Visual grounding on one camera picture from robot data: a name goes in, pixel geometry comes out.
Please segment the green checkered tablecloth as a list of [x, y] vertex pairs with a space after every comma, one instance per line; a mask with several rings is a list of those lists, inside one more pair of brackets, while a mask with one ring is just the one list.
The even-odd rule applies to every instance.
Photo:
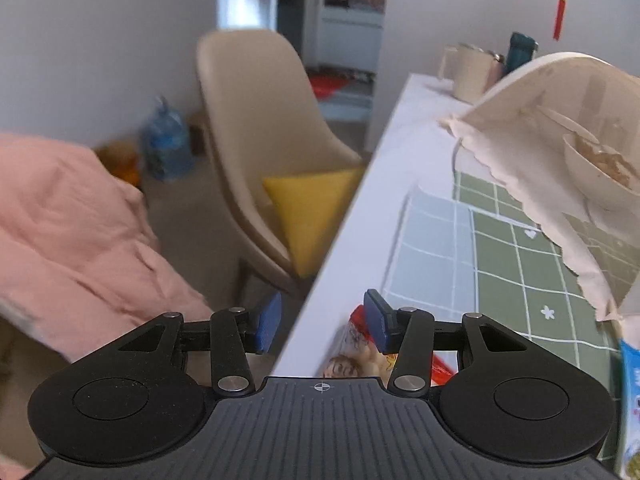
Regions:
[[500, 185], [467, 174], [449, 197], [408, 193], [382, 295], [458, 322], [478, 312], [596, 378], [620, 400], [620, 350], [575, 274]]

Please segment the beige dining chair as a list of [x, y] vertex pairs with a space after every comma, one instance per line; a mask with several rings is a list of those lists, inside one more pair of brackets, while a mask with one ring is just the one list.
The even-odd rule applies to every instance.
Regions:
[[331, 131], [302, 61], [277, 32], [208, 32], [196, 68], [207, 154], [241, 244], [240, 275], [295, 295], [300, 279], [262, 180], [355, 168], [362, 159]]

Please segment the blue water jug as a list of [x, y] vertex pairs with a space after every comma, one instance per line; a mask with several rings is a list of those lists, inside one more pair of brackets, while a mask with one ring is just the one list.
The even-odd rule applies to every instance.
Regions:
[[178, 110], [158, 96], [142, 129], [146, 169], [160, 181], [179, 179], [193, 169], [190, 131]]

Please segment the beige mesh food cover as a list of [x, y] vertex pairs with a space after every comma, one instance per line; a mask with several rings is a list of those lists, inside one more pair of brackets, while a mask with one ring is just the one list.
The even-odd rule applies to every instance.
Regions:
[[639, 79], [591, 55], [545, 55], [440, 122], [553, 243], [600, 321], [639, 321], [639, 274], [597, 262], [570, 219], [639, 246]]

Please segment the dark green thermos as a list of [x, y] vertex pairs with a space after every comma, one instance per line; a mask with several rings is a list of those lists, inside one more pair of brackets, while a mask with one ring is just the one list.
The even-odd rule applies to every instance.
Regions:
[[530, 62], [538, 52], [538, 42], [529, 36], [514, 32], [510, 38], [510, 46], [506, 55], [504, 73], [510, 74], [519, 67]]

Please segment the blue seaweed snack packet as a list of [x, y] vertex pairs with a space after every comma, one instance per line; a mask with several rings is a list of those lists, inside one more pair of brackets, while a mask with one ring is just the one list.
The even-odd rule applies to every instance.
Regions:
[[623, 392], [620, 400], [617, 474], [622, 479], [639, 480], [640, 455], [640, 354], [626, 341], [620, 342]]

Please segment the red roast duck snack bag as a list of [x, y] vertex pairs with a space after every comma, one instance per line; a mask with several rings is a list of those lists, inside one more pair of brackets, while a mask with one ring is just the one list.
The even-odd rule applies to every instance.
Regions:
[[323, 378], [378, 377], [384, 386], [397, 361], [397, 354], [378, 351], [366, 321], [364, 305], [356, 307], [349, 317], [337, 350], [328, 359]]

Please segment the pink blanket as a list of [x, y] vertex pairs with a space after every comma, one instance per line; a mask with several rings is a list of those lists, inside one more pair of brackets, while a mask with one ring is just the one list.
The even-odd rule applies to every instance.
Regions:
[[143, 194], [90, 148], [2, 134], [2, 318], [75, 362], [165, 312], [212, 314], [160, 254]]

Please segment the white mug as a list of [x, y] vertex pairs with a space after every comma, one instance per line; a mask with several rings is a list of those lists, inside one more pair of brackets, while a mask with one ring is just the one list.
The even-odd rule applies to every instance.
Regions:
[[442, 52], [437, 79], [443, 80], [452, 66], [452, 96], [475, 104], [503, 75], [504, 57], [491, 50], [456, 44]]

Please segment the yellow cushion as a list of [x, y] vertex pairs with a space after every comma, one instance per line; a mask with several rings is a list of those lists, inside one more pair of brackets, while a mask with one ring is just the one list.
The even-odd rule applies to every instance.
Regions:
[[320, 270], [363, 175], [356, 167], [262, 179], [299, 278]]

